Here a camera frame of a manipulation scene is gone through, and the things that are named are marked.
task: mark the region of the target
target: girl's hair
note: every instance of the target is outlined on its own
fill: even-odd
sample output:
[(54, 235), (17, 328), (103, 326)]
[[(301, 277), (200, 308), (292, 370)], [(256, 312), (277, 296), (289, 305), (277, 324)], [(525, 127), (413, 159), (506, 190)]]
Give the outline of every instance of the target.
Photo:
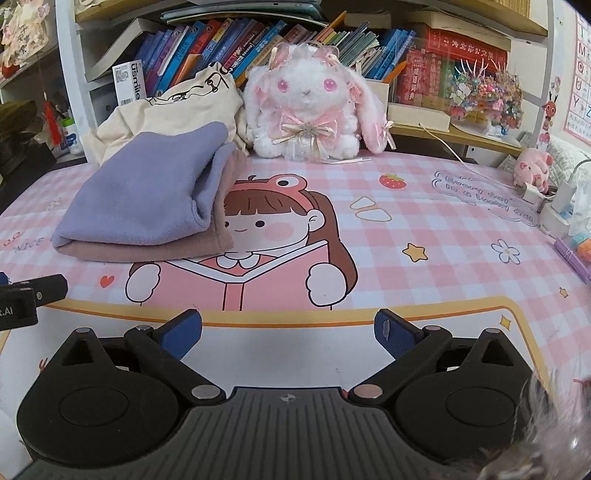
[[(266, 183), (268, 180), (238, 180), (236, 183)], [(345, 276), (347, 293), (349, 293), (357, 283), (357, 269), (355, 268), (353, 258), (351, 258), (351, 255), (340, 241), (335, 210), (326, 195), (318, 192), (309, 192), (308, 190), (300, 190), (300, 192), (308, 198), (316, 210), (324, 214), (324, 225), (315, 232), (310, 232), (306, 244), (312, 245), (321, 240), (328, 242), (329, 262), (341, 270)], [(242, 215), (254, 215), (255, 213), (269, 215), (273, 213), (289, 213), (292, 211), (302, 216), (307, 214), (306, 210), (294, 199), (272, 190), (253, 189), (230, 192), (226, 196), (224, 206), (226, 208), (226, 215), (229, 216), (238, 215), (239, 213)]]

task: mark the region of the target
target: cable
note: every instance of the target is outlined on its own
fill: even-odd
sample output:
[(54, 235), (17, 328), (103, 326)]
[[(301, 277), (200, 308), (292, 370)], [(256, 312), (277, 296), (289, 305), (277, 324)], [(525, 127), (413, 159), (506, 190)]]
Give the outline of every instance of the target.
[(579, 163), (577, 164), (577, 166), (575, 166), (575, 168), (574, 168), (573, 172), (570, 174), (570, 178), (569, 178), (569, 185), (571, 185), (571, 182), (574, 180), (574, 174), (575, 174), (575, 173), (577, 173), (577, 170), (579, 169), (579, 167), (580, 167), (581, 165), (583, 165), (584, 163), (589, 163), (590, 161), (591, 161), (591, 158), (587, 158), (587, 159), (585, 159), (585, 160), (583, 160), (583, 161), (579, 162)]
[[(502, 182), (500, 182), (500, 181), (497, 181), (497, 180), (495, 180), (495, 179), (492, 179), (492, 178), (490, 178), (490, 177), (487, 177), (487, 176), (486, 176), (486, 175), (484, 175), (483, 173), (480, 173), (480, 172), (478, 172), (478, 171), (476, 171), (476, 170), (472, 170), (472, 169), (471, 169), (471, 168), (468, 166), (468, 164), (467, 164), (466, 162), (464, 162), (464, 161), (462, 160), (462, 158), (461, 158), (461, 157), (460, 157), (460, 156), (459, 156), (457, 153), (455, 153), (455, 152), (453, 151), (453, 149), (452, 149), (452, 148), (451, 148), (451, 147), (450, 147), (450, 146), (449, 146), (449, 145), (448, 145), (448, 144), (447, 144), (447, 143), (446, 143), (444, 140), (442, 140), (441, 138), (439, 138), (437, 135), (434, 135), (433, 133), (431, 133), (431, 132), (430, 132), (429, 130), (427, 130), (427, 129), (425, 128), (425, 126), (424, 126), (422, 123), (420, 123), (420, 122), (419, 122), (419, 126), (420, 126), (420, 127), (423, 129), (423, 130), (425, 130), (425, 132), (427, 132), (429, 135), (431, 135), (431, 136), (432, 136), (432, 137), (433, 137), (435, 140), (439, 140), (439, 141), (440, 141), (440, 142), (441, 142), (443, 145), (445, 145), (445, 146), (446, 146), (446, 148), (447, 148), (447, 149), (448, 149), (448, 150), (449, 150), (449, 151), (450, 151), (450, 152), (451, 152), (451, 153), (452, 153), (452, 154), (453, 154), (453, 155), (454, 155), (454, 156), (455, 156), (455, 157), (456, 157), (456, 158), (457, 158), (457, 159), (460, 161), (460, 163), (461, 163), (462, 165), (464, 165), (464, 166), (465, 166), (465, 167), (466, 167), (468, 170), (470, 170), (470, 171), (471, 171), (471, 172), (472, 172), (474, 175), (479, 175), (479, 176), (481, 176), (481, 177), (483, 177), (483, 178), (485, 178), (485, 179), (487, 179), (487, 180), (489, 180), (489, 181), (491, 181), (491, 182), (493, 182), (493, 183), (496, 183), (497, 185), (499, 185), (499, 186), (501, 186), (501, 187), (504, 187), (504, 188), (506, 188), (506, 189), (509, 189), (509, 190), (511, 191), (511, 193), (515, 193), (515, 192), (517, 191), (515, 187), (512, 187), (512, 186), (510, 186), (510, 185), (507, 185), (506, 183), (502, 183)], [(517, 198), (518, 198), (520, 201), (522, 201), (523, 203), (525, 203), (526, 205), (530, 205), (530, 204), (529, 204), (529, 203), (527, 203), (527, 202), (526, 202), (524, 199), (522, 199), (522, 198), (519, 198), (519, 197), (517, 197)], [(551, 197), (546, 197), (546, 198), (547, 198), (548, 200), (552, 200), (552, 199), (554, 198), (554, 195), (552, 195)]]

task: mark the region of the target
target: bookshelf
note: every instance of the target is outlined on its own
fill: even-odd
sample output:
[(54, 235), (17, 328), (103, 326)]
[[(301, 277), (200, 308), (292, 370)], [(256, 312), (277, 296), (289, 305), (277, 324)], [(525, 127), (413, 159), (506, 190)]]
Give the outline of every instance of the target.
[[(88, 129), (96, 128), (107, 118), (111, 109), (116, 106), (116, 97), (112, 78), (88, 82), (85, 65), (92, 65), (96, 58), (96, 46), (102, 38), (118, 35), (117, 28), (136, 16), (153, 14), (172, 9), (183, 3), (183, 0), (106, 0), (78, 15), (74, 14), (74, 0), (57, 2), (57, 29), (60, 54), (68, 95), (72, 105), (74, 120), (80, 136)], [(433, 7), (467, 20), (498, 30), (512, 38), (537, 43), (547, 47), (544, 84), (541, 95), (525, 92), (526, 101), (533, 103), (539, 113), (535, 132), (541, 130), (544, 109), (541, 108), (548, 99), (553, 71), (554, 35), (556, 15), (554, 0), (546, 0), (548, 5), (548, 28), (544, 28), (529, 18), (497, 4), (494, 0), (400, 0), (408, 4), (422, 7)], [(426, 138), (424, 131), (412, 128), (396, 127), (395, 134), (410, 137)], [(519, 154), (519, 149), (510, 145), (465, 134), (452, 127), (444, 135), (448, 142), (486, 148), (508, 154)]]
[[(445, 140), (448, 143), (457, 143), (460, 145), (471, 145), (473, 147), (486, 148), (487, 150), (492, 150), (507, 155), (519, 156), (519, 154), (521, 154), (520, 148), (513, 147), (512, 145), (498, 142), (489, 138), (467, 134), (451, 124), (449, 126), (449, 132), (440, 132), (435, 130), (431, 131), (434, 135), (437, 135), (439, 138)], [(403, 127), (399, 125), (392, 127), (390, 132), (392, 135), (402, 135), (403, 137), (426, 138), (428, 140), (433, 140), (431, 135), (419, 127)]]

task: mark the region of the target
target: pink book illustration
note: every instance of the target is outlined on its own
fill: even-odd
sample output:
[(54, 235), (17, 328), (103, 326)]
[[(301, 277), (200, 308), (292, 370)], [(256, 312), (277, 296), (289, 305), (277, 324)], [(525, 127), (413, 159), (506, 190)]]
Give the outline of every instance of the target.
[(330, 308), (314, 305), (307, 288), (311, 268), (329, 262), (326, 241), (278, 258), (261, 254), (254, 261), (252, 268), (238, 263), (223, 268), (216, 257), (163, 262), (159, 264), (157, 284), (145, 304), (234, 311)]

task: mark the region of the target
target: strawberry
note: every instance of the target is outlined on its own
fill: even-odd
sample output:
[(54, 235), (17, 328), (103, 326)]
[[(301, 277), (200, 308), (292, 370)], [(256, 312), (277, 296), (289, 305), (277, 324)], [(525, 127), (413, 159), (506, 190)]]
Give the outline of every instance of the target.
[(399, 190), (406, 186), (406, 182), (396, 175), (382, 175), (379, 182), (387, 189)]

